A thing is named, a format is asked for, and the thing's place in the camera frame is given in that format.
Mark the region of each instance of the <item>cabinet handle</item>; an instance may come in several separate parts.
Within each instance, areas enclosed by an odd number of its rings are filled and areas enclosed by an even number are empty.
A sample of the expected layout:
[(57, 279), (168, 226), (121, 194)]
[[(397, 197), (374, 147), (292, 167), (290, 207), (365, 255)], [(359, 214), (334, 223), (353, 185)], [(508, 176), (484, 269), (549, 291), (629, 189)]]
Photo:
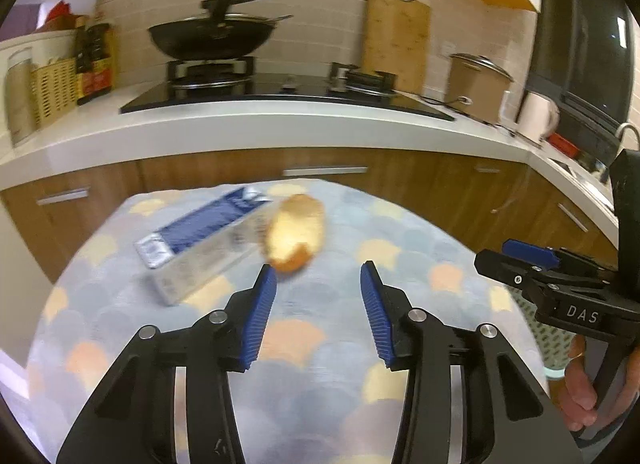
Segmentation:
[(476, 172), (478, 173), (500, 173), (500, 168), (480, 167), (476, 165)]
[(65, 200), (76, 200), (76, 199), (84, 199), (85, 197), (89, 197), (89, 189), (90, 186), (85, 188), (77, 188), (70, 191), (63, 191), (61, 193), (56, 193), (53, 195), (49, 195), (48, 197), (43, 197), (42, 199), (38, 199), (36, 203), (38, 206), (44, 206), (46, 204), (53, 204), (54, 202), (63, 202)]
[(462, 62), (462, 65), (465, 66), (467, 69), (473, 69), (473, 70), (477, 70), (477, 71), (481, 71), (482, 70), (482, 67), (475, 66), (474, 64), (468, 64), (466, 62)]
[(574, 221), (574, 224), (578, 226), (578, 228), (580, 228), (585, 233), (589, 232), (589, 228), (587, 228), (587, 226), (585, 226), (582, 222), (580, 222), (580, 219), (578, 219), (577, 216), (575, 216), (564, 205), (562, 205), (561, 202), (558, 203), (558, 208), (560, 208), (564, 212), (564, 214), (568, 216), (568, 218)]
[(317, 167), (317, 168), (287, 168), (283, 170), (284, 177), (299, 177), (301, 175), (336, 175), (338, 173), (367, 173), (367, 167)]

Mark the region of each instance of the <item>yellow basket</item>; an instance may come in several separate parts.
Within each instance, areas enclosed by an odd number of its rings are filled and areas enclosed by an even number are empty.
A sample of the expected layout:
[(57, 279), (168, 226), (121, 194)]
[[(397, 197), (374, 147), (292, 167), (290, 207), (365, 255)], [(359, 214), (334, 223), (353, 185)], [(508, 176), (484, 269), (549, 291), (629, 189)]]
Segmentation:
[(33, 71), (31, 78), (36, 100), (36, 123), (46, 127), (76, 106), (76, 60), (59, 60)]

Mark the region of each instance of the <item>sink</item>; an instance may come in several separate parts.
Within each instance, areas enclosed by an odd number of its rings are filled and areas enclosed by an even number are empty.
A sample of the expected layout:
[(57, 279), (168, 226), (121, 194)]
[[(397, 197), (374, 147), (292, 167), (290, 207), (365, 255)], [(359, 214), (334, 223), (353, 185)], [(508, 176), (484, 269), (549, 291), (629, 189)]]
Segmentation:
[(557, 159), (552, 159), (551, 161), (553, 161), (556, 165), (562, 168), (562, 170), (568, 173), (575, 180), (575, 182), (580, 185), (580, 187), (584, 191), (590, 194), (590, 196), (593, 197), (595, 200), (597, 200), (602, 206), (604, 206), (604, 208), (609, 210), (612, 215), (615, 215), (613, 204), (593, 183), (588, 181), (587, 178), (580, 175), (578, 172), (576, 172), (573, 168), (571, 168), (566, 163), (563, 163), (562, 161), (558, 161)]

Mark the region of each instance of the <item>black glass cooktop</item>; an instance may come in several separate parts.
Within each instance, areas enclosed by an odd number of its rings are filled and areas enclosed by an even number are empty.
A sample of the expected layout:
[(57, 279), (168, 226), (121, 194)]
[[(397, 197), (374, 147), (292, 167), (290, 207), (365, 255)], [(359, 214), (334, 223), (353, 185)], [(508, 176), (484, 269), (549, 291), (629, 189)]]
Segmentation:
[(286, 74), (255, 74), (249, 82), (229, 87), (173, 89), (168, 83), (161, 83), (124, 105), (120, 112), (156, 109), (172, 105), (231, 100), (284, 99), (297, 101), (324, 101), (378, 107), (402, 112), (411, 112), (447, 121), (455, 118), (434, 107), (418, 102), (402, 94), (390, 98), (371, 96), (348, 90), (332, 90), (326, 79), (314, 76)]

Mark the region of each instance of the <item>round table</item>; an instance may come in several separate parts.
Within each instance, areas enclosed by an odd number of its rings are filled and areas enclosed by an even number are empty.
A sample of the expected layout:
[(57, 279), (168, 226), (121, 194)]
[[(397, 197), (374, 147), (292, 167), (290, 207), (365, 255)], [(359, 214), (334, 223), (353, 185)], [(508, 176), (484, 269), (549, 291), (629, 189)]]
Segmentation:
[[(496, 325), (546, 386), (535, 340), (508, 290), (480, 277), (474, 254), (394, 204), (325, 181), (252, 186), (270, 195), (308, 193), (326, 208), (324, 249), (302, 271), (279, 275), (258, 361), (229, 374), (248, 464), (380, 462), (393, 454), (406, 383), (378, 358), (360, 295), (359, 270), (373, 260), (385, 284), (446, 325)], [(55, 461), (84, 402), (136, 331), (192, 325), (229, 295), (252, 287), (256, 251), (180, 305), (165, 306), (143, 278), (133, 242), (237, 186), (131, 197), (76, 253), (46, 303), (28, 362), (31, 416)], [(452, 368), (452, 459), (462, 433), (460, 377)], [(177, 375), (177, 393), (184, 372)], [(177, 398), (177, 458), (188, 462), (183, 397)]]

